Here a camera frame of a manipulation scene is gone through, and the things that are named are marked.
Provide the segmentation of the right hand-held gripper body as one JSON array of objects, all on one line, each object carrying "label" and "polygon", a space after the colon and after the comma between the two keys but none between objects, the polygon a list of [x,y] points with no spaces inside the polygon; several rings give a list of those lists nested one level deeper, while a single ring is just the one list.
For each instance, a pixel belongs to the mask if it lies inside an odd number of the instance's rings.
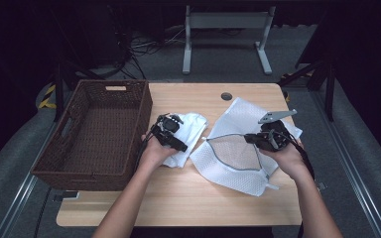
[{"label": "right hand-held gripper body", "polygon": [[295,115],[296,110],[267,112],[258,123],[261,125],[259,133],[261,139],[257,147],[269,152],[284,149],[291,141],[291,134],[285,127],[283,118]]}]

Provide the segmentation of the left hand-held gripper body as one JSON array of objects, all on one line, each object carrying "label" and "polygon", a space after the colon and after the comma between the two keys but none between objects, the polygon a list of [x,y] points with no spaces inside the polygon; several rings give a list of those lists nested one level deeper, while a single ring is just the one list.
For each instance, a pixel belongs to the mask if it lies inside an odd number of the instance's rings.
[{"label": "left hand-held gripper body", "polygon": [[183,121],[176,114],[160,115],[150,132],[159,140],[161,145],[171,147],[170,140],[175,137],[175,133],[180,129],[181,124]]}]

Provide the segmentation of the white garment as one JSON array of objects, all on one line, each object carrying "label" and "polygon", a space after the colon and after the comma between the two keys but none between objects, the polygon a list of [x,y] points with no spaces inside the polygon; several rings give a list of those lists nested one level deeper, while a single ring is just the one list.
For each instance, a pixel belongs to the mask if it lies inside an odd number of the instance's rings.
[{"label": "white garment", "polygon": [[164,160],[163,165],[170,168],[182,168],[185,165],[202,132],[208,126],[207,119],[198,113],[179,114],[179,118],[182,123],[174,136],[188,148],[185,152],[179,151]]}]

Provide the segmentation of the white mesh laundry bag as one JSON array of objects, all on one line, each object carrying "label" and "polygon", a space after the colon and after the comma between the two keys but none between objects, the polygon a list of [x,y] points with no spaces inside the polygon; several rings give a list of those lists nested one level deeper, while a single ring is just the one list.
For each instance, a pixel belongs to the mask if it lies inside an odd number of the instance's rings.
[{"label": "white mesh laundry bag", "polygon": [[245,134],[261,131],[267,111],[237,97],[214,123],[207,138],[190,154],[198,172],[209,181],[253,196],[266,188],[278,189],[269,179],[279,167],[246,142]]}]

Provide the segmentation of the brown woven basket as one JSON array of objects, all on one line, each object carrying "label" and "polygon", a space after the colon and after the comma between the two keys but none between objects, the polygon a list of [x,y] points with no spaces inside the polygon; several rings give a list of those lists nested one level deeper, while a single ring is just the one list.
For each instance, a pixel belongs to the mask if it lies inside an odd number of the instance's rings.
[{"label": "brown woven basket", "polygon": [[54,189],[124,189],[152,105],[146,80],[80,81],[31,174]]}]

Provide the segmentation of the person's left hand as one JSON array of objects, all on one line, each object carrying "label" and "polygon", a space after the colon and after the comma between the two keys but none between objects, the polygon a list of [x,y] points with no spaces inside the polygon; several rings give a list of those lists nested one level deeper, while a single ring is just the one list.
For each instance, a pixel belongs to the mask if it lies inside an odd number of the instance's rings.
[{"label": "person's left hand", "polygon": [[168,157],[178,152],[173,148],[162,146],[158,139],[150,134],[143,135],[142,141],[146,143],[146,147],[141,155],[137,168],[137,171],[140,173],[151,174]]}]

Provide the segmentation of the person's right hand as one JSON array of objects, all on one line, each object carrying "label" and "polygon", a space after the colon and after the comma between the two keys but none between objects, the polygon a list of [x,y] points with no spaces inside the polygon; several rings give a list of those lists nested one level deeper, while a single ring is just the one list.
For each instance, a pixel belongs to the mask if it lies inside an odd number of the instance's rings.
[{"label": "person's right hand", "polygon": [[278,152],[260,150],[263,155],[272,158],[279,168],[294,181],[309,178],[310,172],[303,161],[302,155],[293,144]]}]

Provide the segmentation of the black metal stand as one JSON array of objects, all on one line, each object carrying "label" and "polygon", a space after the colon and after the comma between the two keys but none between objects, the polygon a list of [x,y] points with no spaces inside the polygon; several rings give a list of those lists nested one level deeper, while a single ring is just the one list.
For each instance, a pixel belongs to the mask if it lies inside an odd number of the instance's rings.
[{"label": "black metal stand", "polygon": [[283,76],[279,82],[279,86],[285,86],[296,79],[299,79],[303,75],[311,73],[312,76],[307,82],[307,89],[310,91],[318,91],[320,87],[325,84],[324,95],[324,111],[327,119],[333,122],[333,94],[335,85],[335,72],[332,63],[325,60],[319,60],[314,63],[310,63],[302,69],[297,70],[292,74]]},{"label": "black metal stand", "polygon": [[80,81],[80,76],[77,73],[81,73],[86,79],[103,80],[103,77],[96,73],[82,68],[81,66],[67,60],[60,58],[55,67],[55,86],[56,86],[56,116],[55,122],[58,122],[64,112],[64,85],[70,90],[75,90],[77,84]]}]

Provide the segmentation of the yellow black hazard tape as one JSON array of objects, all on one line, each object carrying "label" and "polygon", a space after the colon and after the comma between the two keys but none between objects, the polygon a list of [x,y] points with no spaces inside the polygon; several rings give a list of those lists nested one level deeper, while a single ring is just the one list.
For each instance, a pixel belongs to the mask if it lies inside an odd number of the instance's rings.
[{"label": "yellow black hazard tape", "polygon": [[51,96],[53,92],[55,91],[56,86],[54,84],[51,84],[47,91],[45,92],[45,95],[42,99],[42,101],[39,104],[40,108],[51,108],[51,109],[56,109],[57,105],[55,103],[51,102]]}]

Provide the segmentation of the grey floor rail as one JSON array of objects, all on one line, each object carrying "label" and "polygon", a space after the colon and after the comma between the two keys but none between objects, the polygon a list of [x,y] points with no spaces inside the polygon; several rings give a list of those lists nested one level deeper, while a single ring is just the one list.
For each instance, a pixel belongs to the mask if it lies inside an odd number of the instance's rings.
[{"label": "grey floor rail", "polygon": [[33,190],[30,169],[52,135],[56,123],[28,122],[0,153],[0,238],[7,238]]},{"label": "grey floor rail", "polygon": [[376,238],[381,238],[381,214],[370,195],[369,189],[364,183],[355,163],[352,161],[346,146],[344,145],[340,134],[337,131],[333,122],[328,120],[327,114],[323,109],[324,102],[322,101],[318,92],[312,92],[311,98],[315,103],[317,110],[320,113],[325,127],[330,134],[333,143],[339,153],[339,160],[341,166],[351,184],[351,187],[357,197],[357,200],[365,214]]}]

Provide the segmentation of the white metal desk frame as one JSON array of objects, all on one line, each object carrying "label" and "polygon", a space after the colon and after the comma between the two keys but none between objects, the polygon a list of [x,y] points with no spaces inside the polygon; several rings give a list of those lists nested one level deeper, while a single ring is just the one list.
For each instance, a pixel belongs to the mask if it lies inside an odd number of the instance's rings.
[{"label": "white metal desk frame", "polygon": [[193,12],[191,6],[186,7],[185,17],[185,49],[183,74],[191,73],[191,30],[192,29],[262,29],[261,39],[254,43],[258,58],[266,75],[272,73],[265,46],[272,27],[276,7],[272,6],[264,12]]}]

